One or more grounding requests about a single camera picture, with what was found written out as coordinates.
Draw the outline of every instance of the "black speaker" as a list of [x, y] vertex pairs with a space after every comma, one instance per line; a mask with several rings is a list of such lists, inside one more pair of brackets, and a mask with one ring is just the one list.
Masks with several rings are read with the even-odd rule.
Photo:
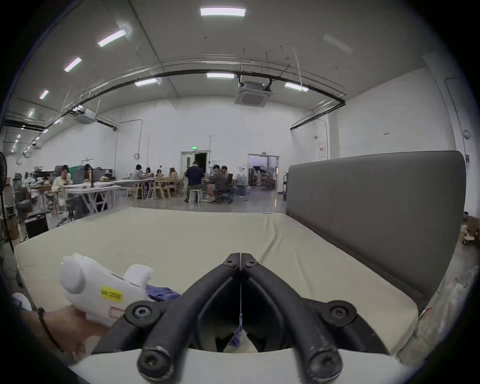
[[48, 231], [47, 218], [45, 215], [37, 215], [27, 219], [25, 220], [25, 225], [29, 239]]

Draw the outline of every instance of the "white wall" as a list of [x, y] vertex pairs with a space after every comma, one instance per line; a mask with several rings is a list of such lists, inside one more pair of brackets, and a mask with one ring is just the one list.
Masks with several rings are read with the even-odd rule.
[[372, 88], [332, 115], [332, 157], [455, 150], [442, 95], [427, 67]]
[[[282, 177], [292, 164], [317, 160], [317, 141], [326, 141], [325, 124], [321, 122], [290, 131], [291, 123], [303, 117], [302, 112], [276, 103], [264, 108], [240, 106], [230, 97], [182, 98], [177, 109], [167, 100], [140, 103], [106, 115], [117, 121], [143, 121], [122, 123], [116, 132], [99, 123], [77, 124], [54, 136], [42, 149], [32, 151], [32, 158], [23, 159], [21, 167], [10, 167], [9, 174], [31, 171], [39, 165], [44, 169], [78, 165], [86, 157], [94, 158], [89, 161], [94, 167], [115, 169], [118, 178], [132, 172], [135, 164], [144, 169], [157, 169], [159, 165], [179, 169], [180, 152], [189, 151], [193, 145], [207, 150], [212, 135], [212, 164], [226, 165], [233, 174], [244, 173], [246, 170], [240, 168], [247, 166], [248, 153], [267, 152], [280, 157]], [[136, 160], [133, 156], [138, 152], [139, 139], [140, 158]]]
[[[431, 52], [423, 56], [445, 101], [455, 145], [468, 156], [465, 211], [480, 217], [480, 112], [460, 66], [451, 55]], [[464, 131], [470, 133], [466, 139]]]

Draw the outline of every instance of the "metal stool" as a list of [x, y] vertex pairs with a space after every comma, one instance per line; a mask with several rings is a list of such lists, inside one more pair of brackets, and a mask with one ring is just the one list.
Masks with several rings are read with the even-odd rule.
[[190, 190], [190, 196], [188, 198], [188, 209], [195, 209], [195, 200], [198, 202], [198, 208], [203, 206], [203, 191], [201, 189]]

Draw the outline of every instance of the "doorway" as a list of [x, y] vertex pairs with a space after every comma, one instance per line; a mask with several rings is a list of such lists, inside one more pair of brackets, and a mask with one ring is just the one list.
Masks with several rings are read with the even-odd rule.
[[248, 155], [248, 184], [261, 185], [265, 190], [276, 188], [278, 179], [278, 156]]
[[193, 165], [194, 161], [198, 161], [199, 167], [202, 168], [205, 172], [207, 154], [208, 151], [181, 152], [180, 174], [183, 175], [187, 171], [187, 169]]

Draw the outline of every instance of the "fluorescent light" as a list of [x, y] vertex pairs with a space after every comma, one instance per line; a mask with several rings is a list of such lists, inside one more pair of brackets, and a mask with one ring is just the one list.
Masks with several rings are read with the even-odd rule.
[[153, 83], [156, 83], [156, 82], [157, 82], [156, 78], [153, 78], [153, 79], [146, 79], [146, 80], [137, 81], [135, 83], [135, 85], [137, 87], [141, 87], [142, 85], [153, 84]]
[[207, 78], [209, 79], [233, 79], [235, 74], [233, 73], [207, 73]]
[[47, 94], [48, 94], [47, 90], [43, 91], [43, 93], [40, 95], [40, 98], [43, 100]]
[[307, 87], [302, 87], [301, 85], [293, 84], [293, 83], [285, 83], [285, 88], [295, 89], [296, 91], [303, 91], [303, 92], [308, 91]]
[[104, 45], [107, 45], [109, 42], [118, 39], [119, 37], [125, 36], [127, 33], [121, 29], [118, 32], [115, 32], [114, 34], [104, 38], [103, 40], [99, 41], [97, 44], [103, 47]]
[[208, 7], [200, 8], [201, 16], [245, 16], [245, 8]]
[[74, 61], [72, 61], [68, 66], [67, 68], [65, 68], [65, 72], [70, 72], [72, 70], [72, 68], [77, 65], [79, 62], [81, 62], [82, 59], [77, 57]]

